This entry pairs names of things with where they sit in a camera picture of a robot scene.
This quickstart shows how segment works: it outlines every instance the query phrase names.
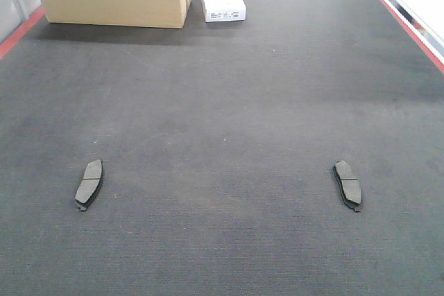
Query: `brake pad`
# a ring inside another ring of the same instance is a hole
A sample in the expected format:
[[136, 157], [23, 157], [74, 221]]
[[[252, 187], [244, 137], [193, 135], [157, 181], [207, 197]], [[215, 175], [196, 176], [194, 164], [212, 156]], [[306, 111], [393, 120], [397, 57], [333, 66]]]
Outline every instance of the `brake pad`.
[[361, 187], [351, 167], [345, 161], [337, 162], [333, 167], [344, 203], [354, 211], [361, 211]]
[[86, 211], [97, 196], [103, 183], [103, 163], [100, 159], [90, 162], [83, 174], [83, 180], [77, 189], [76, 204], [81, 211]]

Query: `brake pad friction material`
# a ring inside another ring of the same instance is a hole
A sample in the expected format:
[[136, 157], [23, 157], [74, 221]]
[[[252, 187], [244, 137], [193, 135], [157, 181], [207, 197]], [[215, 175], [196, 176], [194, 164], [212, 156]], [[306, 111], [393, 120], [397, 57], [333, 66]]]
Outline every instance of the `brake pad friction material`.
[[337, 162], [334, 167], [336, 168], [336, 173], [341, 180], [357, 180], [352, 168], [345, 161]]
[[361, 211], [361, 187], [351, 167], [347, 162], [339, 161], [334, 165], [333, 171], [344, 203], [354, 211]]
[[97, 196], [103, 182], [103, 164], [100, 159], [90, 162], [83, 174], [83, 180], [77, 189], [76, 204], [81, 211], [86, 211]]

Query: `dark gray carpet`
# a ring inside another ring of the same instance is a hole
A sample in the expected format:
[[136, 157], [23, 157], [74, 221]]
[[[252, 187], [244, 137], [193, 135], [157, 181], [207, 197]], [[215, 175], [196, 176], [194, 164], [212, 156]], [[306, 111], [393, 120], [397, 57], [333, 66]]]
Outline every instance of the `dark gray carpet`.
[[245, 2], [43, 19], [0, 62], [0, 294], [444, 294], [443, 74], [378, 0]]

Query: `red stripe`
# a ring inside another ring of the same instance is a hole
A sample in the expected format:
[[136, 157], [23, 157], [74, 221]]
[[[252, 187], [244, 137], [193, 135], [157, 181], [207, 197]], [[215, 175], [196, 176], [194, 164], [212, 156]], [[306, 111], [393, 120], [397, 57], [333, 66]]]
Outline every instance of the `red stripe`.
[[42, 18], [44, 8], [39, 7], [5, 42], [0, 44], [0, 59], [5, 56], [20, 39]]
[[444, 63], [433, 53], [432, 50], [416, 35], [413, 29], [406, 25], [405, 21], [402, 19], [401, 14], [394, 10], [388, 0], [380, 0], [388, 11], [395, 17], [396, 21], [403, 27], [403, 29], [409, 34], [409, 36], [416, 42], [416, 44], [424, 51], [427, 57], [438, 67], [441, 72], [444, 73]]

